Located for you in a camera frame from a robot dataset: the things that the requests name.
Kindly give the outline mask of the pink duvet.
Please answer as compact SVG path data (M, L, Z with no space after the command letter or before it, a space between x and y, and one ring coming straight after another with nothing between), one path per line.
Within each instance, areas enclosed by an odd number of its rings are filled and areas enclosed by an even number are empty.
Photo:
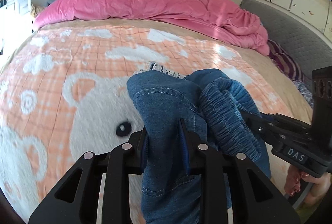
M270 53L260 18L230 0L55 0L34 24L111 18L161 21L264 56Z

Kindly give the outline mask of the blue denim lace-trimmed pants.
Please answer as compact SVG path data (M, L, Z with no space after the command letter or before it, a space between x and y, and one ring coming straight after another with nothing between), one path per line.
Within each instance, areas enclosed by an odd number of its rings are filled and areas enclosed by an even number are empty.
M223 154L243 153L271 174L265 142L241 115L259 116L259 109L242 84L222 71L205 69L178 78L148 70L130 77L127 89L148 134L141 199L147 223L199 221L201 178L186 173L185 131Z

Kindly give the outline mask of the blue floral pillow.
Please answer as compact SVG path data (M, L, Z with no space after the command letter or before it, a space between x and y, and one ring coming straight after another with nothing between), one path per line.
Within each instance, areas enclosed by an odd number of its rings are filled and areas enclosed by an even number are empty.
M313 108L314 107L314 99L313 99L312 93L306 87L305 83L302 82L302 81L299 81L299 80L294 80L293 83L297 87L298 91L303 96L303 98L310 105L310 107Z

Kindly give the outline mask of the grey quilted headboard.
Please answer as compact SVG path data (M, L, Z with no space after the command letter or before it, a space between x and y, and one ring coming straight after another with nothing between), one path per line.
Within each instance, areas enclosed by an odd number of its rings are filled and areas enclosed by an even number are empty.
M298 63L304 83L312 89L312 71L331 66L331 48L316 33L288 14L256 0L241 0L240 7L257 15L268 32Z

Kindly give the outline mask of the purple striped pillow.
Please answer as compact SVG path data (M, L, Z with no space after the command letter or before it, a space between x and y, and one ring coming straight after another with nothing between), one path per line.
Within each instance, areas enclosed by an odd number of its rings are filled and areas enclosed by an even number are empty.
M269 58L275 66L290 80L304 82L304 74L294 58L277 42L269 39L267 44L270 48Z

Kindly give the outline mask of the orange bear plush blanket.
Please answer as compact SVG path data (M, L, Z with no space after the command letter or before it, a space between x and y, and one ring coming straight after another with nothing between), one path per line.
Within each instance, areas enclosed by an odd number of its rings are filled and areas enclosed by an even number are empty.
M260 111L291 116L238 52L212 41L129 26L40 30L1 73L1 190L23 223L85 151L124 142L120 121L141 127L126 83L149 62L181 75L220 69Z

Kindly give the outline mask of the white cluttered dresser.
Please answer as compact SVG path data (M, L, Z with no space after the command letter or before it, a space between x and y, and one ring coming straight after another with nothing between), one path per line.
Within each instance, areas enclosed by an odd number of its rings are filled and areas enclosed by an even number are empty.
M1 7L1 40L23 41L32 33L32 0L7 0Z

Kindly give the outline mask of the tan bed sheet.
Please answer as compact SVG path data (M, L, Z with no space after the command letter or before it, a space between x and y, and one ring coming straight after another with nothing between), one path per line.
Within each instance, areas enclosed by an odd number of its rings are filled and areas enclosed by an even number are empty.
M78 28L78 27L99 27L99 26L129 26L134 28L155 29L172 33L177 36L189 36L195 39L212 41L221 46L233 49L241 55L242 59L247 62L253 69L255 69L263 79L274 89L276 94L282 99L291 113L291 117L297 120L311 123L312 108L300 94L293 82L282 74L270 58L261 55L260 53L249 48L240 48L225 44L219 40L215 40L204 34L188 30L176 25L163 23L160 21L147 21L147 20L124 20L124 19L107 19L107 20L74 20L66 21L55 24L46 25L40 30L55 30L61 28Z

